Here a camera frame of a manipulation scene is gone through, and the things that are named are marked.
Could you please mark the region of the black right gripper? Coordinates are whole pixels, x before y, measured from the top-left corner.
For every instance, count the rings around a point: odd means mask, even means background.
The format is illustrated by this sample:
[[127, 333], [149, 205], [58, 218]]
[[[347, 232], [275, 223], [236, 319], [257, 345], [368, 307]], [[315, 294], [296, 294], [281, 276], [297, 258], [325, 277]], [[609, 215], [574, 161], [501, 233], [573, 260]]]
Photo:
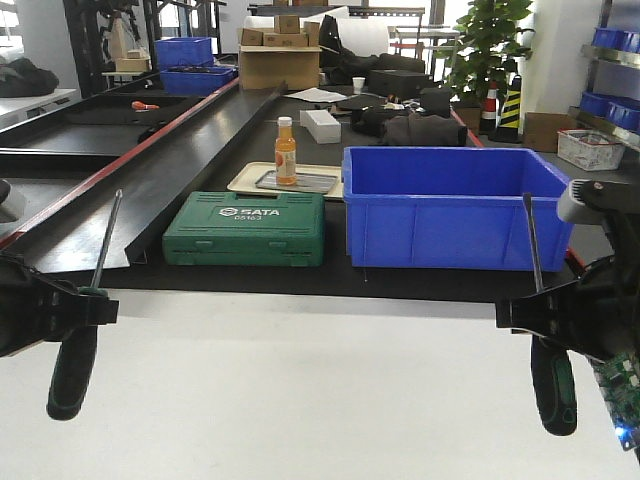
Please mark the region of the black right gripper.
[[607, 256], [589, 264], [579, 281], [499, 300], [495, 312], [498, 328], [528, 332], [599, 361], [637, 354], [639, 264]]

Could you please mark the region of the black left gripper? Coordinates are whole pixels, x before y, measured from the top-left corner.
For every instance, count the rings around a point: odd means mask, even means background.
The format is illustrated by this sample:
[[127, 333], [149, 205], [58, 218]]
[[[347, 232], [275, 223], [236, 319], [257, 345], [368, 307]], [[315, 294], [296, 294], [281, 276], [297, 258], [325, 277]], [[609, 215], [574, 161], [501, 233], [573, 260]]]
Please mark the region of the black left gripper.
[[104, 290], [76, 287], [1, 253], [1, 356], [41, 342], [61, 341], [75, 329], [115, 324], [119, 302]]

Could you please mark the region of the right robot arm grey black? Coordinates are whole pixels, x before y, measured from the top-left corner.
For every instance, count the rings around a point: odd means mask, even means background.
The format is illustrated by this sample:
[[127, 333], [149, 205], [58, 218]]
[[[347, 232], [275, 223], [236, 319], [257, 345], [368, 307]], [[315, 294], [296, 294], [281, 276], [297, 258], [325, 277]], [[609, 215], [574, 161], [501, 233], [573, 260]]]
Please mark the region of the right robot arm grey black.
[[578, 278], [496, 304], [499, 328], [525, 331], [592, 359], [639, 353], [639, 187], [572, 180], [557, 213], [573, 224], [603, 228], [613, 253]]

